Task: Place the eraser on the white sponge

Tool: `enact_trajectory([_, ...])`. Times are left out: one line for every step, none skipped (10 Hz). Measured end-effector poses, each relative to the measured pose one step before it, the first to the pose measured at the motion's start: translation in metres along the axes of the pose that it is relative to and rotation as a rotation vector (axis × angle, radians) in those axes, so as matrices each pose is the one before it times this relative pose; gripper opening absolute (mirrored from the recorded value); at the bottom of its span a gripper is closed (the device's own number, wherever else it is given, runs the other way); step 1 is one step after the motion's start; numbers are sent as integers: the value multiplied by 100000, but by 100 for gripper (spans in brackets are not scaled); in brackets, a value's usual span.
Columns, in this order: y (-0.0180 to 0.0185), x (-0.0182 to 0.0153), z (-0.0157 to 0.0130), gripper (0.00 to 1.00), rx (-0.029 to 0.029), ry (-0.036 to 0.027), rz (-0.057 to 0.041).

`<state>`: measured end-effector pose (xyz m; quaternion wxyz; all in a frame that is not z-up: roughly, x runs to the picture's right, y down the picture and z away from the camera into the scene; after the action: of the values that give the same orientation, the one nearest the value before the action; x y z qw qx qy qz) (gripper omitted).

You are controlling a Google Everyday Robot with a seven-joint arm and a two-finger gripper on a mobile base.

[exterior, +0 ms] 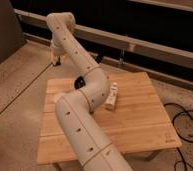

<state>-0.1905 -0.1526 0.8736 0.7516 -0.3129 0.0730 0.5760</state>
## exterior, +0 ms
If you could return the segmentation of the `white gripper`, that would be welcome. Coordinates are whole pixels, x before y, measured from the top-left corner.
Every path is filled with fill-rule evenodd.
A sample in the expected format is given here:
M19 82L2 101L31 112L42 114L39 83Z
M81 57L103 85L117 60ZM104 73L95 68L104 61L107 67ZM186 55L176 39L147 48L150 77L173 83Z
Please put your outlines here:
M50 48L51 48L51 54L52 54L52 56L50 56L50 63L53 66L61 65L62 64L61 57L65 54L65 50L60 44L58 44L54 40L51 40Z

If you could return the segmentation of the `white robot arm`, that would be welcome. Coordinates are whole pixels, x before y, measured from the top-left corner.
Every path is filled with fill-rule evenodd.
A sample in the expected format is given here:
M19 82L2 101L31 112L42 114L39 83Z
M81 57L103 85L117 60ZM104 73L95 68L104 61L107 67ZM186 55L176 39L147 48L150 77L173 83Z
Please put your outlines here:
M55 114L84 171L133 171L121 153L95 122L91 113L107 99L109 77L73 36L74 15L50 13L46 18L52 32L52 53L66 52L85 85L66 93L55 103Z

